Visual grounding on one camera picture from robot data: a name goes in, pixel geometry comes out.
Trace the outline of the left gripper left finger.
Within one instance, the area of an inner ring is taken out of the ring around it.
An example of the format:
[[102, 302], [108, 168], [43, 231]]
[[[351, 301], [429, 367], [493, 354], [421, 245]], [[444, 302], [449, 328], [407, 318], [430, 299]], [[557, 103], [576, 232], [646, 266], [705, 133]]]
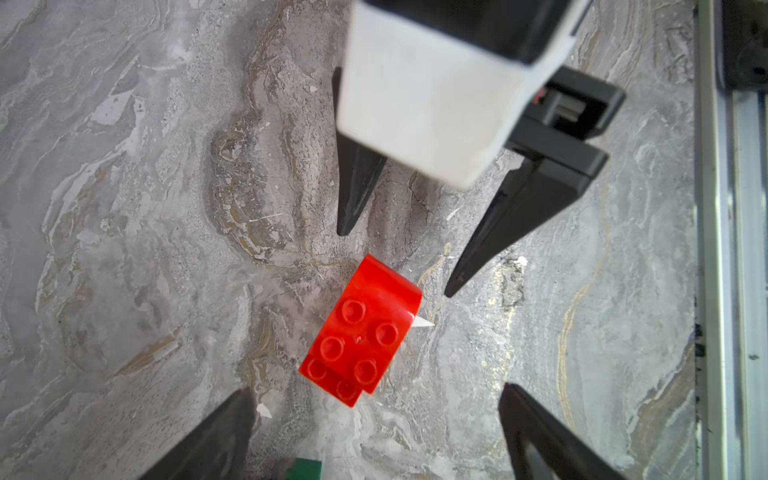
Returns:
[[141, 479], [242, 479], [254, 423], [251, 391], [237, 390]]

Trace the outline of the green lego brick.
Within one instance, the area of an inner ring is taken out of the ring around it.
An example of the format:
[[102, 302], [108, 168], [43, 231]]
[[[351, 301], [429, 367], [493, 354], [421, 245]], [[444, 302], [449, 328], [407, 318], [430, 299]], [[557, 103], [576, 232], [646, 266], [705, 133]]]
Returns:
[[304, 458], [293, 459], [285, 472], [285, 480], [320, 480], [322, 462]]

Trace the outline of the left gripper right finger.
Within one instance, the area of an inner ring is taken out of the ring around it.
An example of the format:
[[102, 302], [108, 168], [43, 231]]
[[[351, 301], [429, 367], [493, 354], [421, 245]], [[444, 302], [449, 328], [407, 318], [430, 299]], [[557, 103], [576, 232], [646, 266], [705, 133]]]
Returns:
[[620, 479], [522, 386], [504, 385], [498, 413], [517, 479]]

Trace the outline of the red lego brick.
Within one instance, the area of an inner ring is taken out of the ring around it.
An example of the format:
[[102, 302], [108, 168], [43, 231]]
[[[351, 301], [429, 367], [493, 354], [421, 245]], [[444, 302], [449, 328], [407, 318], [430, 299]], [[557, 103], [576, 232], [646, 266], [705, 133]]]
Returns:
[[411, 329], [422, 290], [364, 257], [320, 329], [299, 372], [352, 408], [372, 394]]

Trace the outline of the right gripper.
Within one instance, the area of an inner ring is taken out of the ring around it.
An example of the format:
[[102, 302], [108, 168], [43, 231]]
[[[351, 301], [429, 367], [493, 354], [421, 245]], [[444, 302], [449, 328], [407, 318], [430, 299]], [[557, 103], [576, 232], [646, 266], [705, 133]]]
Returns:
[[588, 141], [605, 133], [625, 99], [620, 87], [581, 71], [561, 67], [555, 72], [505, 144], [541, 161], [526, 159], [507, 173], [449, 277], [447, 297], [583, 195], [585, 176], [596, 178], [609, 158]]

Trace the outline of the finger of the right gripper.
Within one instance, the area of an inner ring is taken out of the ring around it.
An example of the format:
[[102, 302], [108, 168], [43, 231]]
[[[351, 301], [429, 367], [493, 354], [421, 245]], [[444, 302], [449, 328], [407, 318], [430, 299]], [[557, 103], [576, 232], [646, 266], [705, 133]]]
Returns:
[[348, 236], [357, 224], [377, 181], [386, 165], [387, 158], [341, 133], [338, 127], [342, 68], [337, 66], [332, 75], [332, 94], [336, 149], [339, 171], [337, 208], [337, 234]]

